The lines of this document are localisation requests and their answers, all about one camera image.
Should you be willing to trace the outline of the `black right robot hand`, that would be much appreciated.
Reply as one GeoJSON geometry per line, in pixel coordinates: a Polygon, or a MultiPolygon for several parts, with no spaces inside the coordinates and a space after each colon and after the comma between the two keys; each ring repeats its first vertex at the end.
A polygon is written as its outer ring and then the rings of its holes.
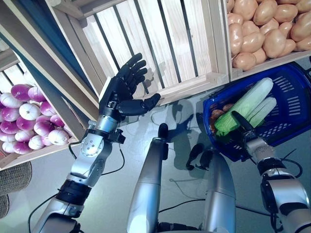
{"type": "Polygon", "coordinates": [[[237,111],[231,112],[232,117],[237,123],[237,129],[230,133],[232,139],[236,140],[242,147],[246,147],[246,143],[258,138],[255,128],[237,111]]]}

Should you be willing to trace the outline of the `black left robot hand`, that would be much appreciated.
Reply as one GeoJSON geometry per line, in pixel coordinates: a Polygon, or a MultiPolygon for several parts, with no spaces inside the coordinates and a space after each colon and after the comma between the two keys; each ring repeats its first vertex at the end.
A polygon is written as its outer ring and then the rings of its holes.
{"type": "Polygon", "coordinates": [[[145,80],[146,61],[142,54],[131,57],[110,80],[99,101],[99,115],[109,116],[121,122],[128,116],[140,116],[152,110],[159,102],[161,95],[155,93],[148,99],[133,98],[137,86],[145,80]]]}

